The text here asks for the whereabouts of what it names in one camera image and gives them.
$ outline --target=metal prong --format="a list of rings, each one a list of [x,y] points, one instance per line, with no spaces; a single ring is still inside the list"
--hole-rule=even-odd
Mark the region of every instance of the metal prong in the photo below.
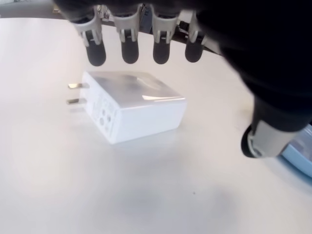
[[[66,101],[67,105],[84,104],[86,102],[87,102],[87,100],[84,99],[84,98],[69,99],[69,100]]]
[[[87,83],[75,83],[75,84],[68,84],[69,89],[82,89],[82,88],[89,88]]]

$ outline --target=robotic hand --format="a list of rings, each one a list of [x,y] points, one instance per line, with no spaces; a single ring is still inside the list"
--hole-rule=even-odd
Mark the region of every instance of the robotic hand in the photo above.
[[[76,27],[94,66],[105,62],[101,23],[94,5],[114,16],[122,56],[138,58],[139,0],[54,0]],[[164,64],[182,9],[194,10],[185,56],[200,59],[207,36],[254,94],[253,119],[241,141],[248,157],[273,157],[312,120],[311,3],[262,0],[149,0],[153,9],[154,60]]]

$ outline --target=white table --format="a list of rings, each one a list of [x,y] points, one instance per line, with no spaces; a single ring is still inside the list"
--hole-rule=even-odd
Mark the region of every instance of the white table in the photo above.
[[[153,36],[121,58],[104,26],[107,60],[89,64],[70,23],[0,19],[1,234],[311,234],[312,183],[278,159],[243,156],[252,95],[218,55],[195,64],[172,42],[165,65]],[[115,146],[79,107],[83,70],[149,72],[188,99],[182,125]]]

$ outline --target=white cube charger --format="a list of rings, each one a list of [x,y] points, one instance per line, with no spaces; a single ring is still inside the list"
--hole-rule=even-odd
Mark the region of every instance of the white cube charger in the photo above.
[[[80,99],[111,144],[179,126],[186,99],[155,77],[140,72],[85,72]]]

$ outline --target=white surface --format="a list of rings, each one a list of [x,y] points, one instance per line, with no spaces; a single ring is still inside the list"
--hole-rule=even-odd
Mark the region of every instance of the white surface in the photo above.
[[[68,22],[0,19],[0,233],[310,234],[312,186],[273,159],[242,155],[252,96],[218,55],[188,63],[153,36],[126,64],[115,28],[107,60],[88,61]],[[176,131],[110,146],[86,113],[65,104],[83,70],[148,72],[184,95]]]
[[[159,79],[140,72],[85,72],[84,108],[111,144],[176,129],[186,100]]]

